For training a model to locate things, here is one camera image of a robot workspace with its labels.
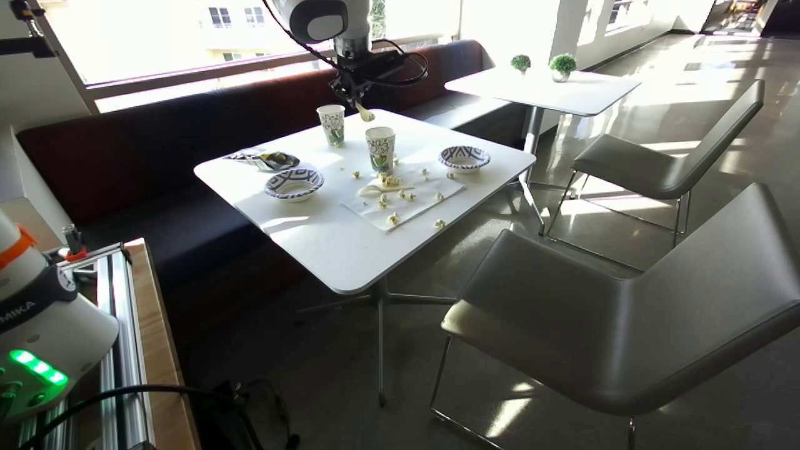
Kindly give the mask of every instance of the floor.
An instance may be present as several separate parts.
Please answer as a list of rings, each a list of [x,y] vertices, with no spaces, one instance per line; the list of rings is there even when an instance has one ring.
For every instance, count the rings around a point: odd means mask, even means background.
[[[793,160],[800,122],[800,40],[758,40],[747,34],[664,36],[633,50],[603,74],[636,75],[643,85],[609,112],[592,120],[566,119],[542,147],[538,176],[566,184],[571,157],[588,137],[613,132],[671,154],[688,154],[736,92],[752,77],[764,77],[767,102],[723,160],[701,181],[693,201],[693,229],[721,210],[747,184],[769,187],[788,226],[800,222]],[[549,210],[559,194],[536,190],[538,205]],[[671,210],[629,196],[598,196],[618,210],[671,220]],[[538,234],[532,212],[511,187],[483,210],[447,230],[434,245],[407,261],[391,281],[393,291],[458,297],[471,272],[502,229]],[[800,255],[800,229],[789,229]],[[586,201],[571,201],[553,235],[603,252],[629,269],[648,269],[671,250],[661,229],[609,215]],[[227,294],[241,314],[206,327],[194,346],[182,349],[186,379],[192,386],[268,381],[286,401],[291,427],[302,450],[478,450],[486,449],[432,420],[429,390],[443,332],[439,306],[388,307],[388,406],[374,401],[374,307],[356,306],[297,316],[299,307],[329,304],[316,281],[277,296],[271,286]],[[800,331],[762,349],[716,381],[689,390],[657,412],[638,419],[639,450],[794,450],[800,449]],[[498,435],[506,449],[626,449],[626,420],[591,412],[529,381],[458,349],[446,374],[439,409]],[[252,420],[268,449],[281,449],[286,434],[264,390],[252,392]]]

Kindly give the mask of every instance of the white cup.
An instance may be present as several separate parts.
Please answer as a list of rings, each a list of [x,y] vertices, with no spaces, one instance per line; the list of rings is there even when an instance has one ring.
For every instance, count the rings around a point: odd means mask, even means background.
[[[369,165],[374,174],[393,174],[396,167],[396,130],[393,129],[368,129]]]
[[[319,125],[326,130],[328,145],[346,145],[346,107],[342,106],[319,106],[317,107]]]

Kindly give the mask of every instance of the small white table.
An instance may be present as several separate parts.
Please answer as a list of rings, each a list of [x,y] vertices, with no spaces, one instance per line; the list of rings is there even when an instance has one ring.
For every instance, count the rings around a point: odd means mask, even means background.
[[[462,190],[453,197],[432,205],[401,229],[383,234],[342,205],[363,186],[363,181],[356,179],[356,171],[363,179],[373,179],[366,144],[368,125],[391,125],[397,136],[396,154],[401,165],[424,165],[429,176],[446,176],[437,156],[451,145],[479,147],[489,156],[489,162],[478,176],[458,176],[456,181],[462,184]],[[248,215],[276,245],[292,255],[332,294],[356,296],[377,287],[377,395],[383,402],[386,275],[502,186],[526,174],[536,157],[516,147],[386,110],[374,110],[373,122],[363,122],[357,115],[349,115],[346,120],[346,147],[328,147],[326,132],[319,129],[311,129],[242,154],[252,151],[291,154],[299,157],[299,165],[322,174],[326,186],[302,202],[281,202],[264,196],[264,184],[273,174],[259,174],[242,160],[207,160],[194,167],[194,176],[224,202]]]
[[[529,106],[532,115],[527,122],[526,151],[536,154],[546,110],[592,119],[623,101],[638,85],[639,80],[636,77],[613,77],[601,74],[573,74],[571,80],[558,84],[549,74],[529,71],[522,75],[511,69],[493,69],[451,80],[446,89]]]

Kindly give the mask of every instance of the green light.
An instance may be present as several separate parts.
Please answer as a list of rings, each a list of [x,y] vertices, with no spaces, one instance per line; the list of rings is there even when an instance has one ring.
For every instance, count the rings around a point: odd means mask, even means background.
[[[27,351],[11,351],[8,357],[21,364],[26,371],[39,375],[49,386],[66,389],[71,384],[67,375],[63,375],[59,371],[56,371],[53,365],[47,365]]]

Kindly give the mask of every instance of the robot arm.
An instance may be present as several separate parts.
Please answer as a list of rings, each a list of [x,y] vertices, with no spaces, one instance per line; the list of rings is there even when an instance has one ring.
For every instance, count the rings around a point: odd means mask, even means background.
[[[332,40],[329,89],[353,110],[361,110],[361,101],[374,84],[388,84],[407,60],[401,50],[369,54],[369,0],[273,0],[273,6],[276,11],[268,6],[273,17],[277,12],[287,22],[287,36],[304,50],[311,50],[308,42]]]

